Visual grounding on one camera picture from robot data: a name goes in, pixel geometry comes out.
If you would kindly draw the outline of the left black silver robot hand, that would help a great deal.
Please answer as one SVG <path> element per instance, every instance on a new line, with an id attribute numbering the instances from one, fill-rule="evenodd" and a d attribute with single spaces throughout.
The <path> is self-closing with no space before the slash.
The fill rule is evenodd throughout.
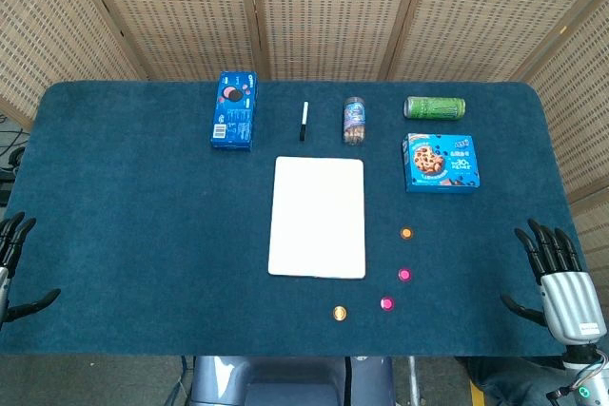
<path id="1" fill-rule="evenodd" d="M 61 290 L 50 290 L 39 300 L 20 305 L 10 305 L 10 288 L 16 274 L 25 240 L 36 225 L 36 219 L 25 220 L 25 213 L 18 212 L 1 221 L 1 325 L 36 314 L 51 306 Z"/>

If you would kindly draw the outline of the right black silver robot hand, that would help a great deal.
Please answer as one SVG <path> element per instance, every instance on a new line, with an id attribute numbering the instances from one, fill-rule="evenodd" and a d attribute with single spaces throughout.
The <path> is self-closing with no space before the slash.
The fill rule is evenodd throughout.
<path id="1" fill-rule="evenodd" d="M 533 235 L 520 228 L 515 235 L 524 247 L 539 288 L 542 309 L 527 308 L 502 295 L 513 314 L 543 326 L 565 346 L 595 344 L 607 334 L 591 276 L 583 269 L 576 246 L 561 229 L 527 221 Z"/>

